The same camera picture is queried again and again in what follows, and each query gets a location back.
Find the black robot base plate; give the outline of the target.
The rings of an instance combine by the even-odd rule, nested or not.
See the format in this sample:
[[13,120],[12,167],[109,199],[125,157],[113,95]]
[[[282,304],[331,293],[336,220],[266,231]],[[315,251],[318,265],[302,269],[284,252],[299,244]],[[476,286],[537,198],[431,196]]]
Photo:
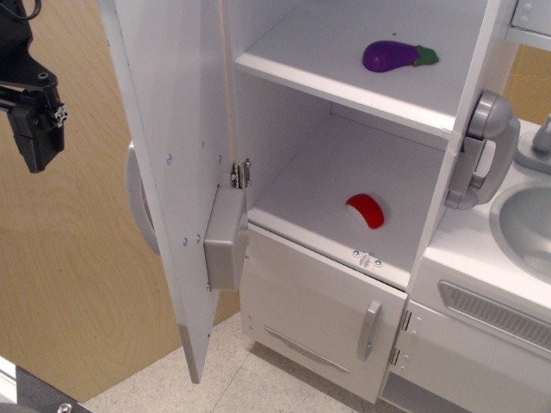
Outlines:
[[2,412],[90,412],[76,399],[11,361],[1,358]]

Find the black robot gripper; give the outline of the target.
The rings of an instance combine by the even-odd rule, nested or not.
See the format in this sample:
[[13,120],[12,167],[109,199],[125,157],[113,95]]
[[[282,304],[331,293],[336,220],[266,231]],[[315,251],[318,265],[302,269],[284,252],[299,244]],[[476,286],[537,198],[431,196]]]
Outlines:
[[[1,109],[8,112],[16,146],[30,173],[40,173],[65,148],[68,118],[56,75],[30,55],[30,21],[42,9],[35,1],[27,12],[22,1],[1,2]],[[37,93],[39,108],[18,105]]]

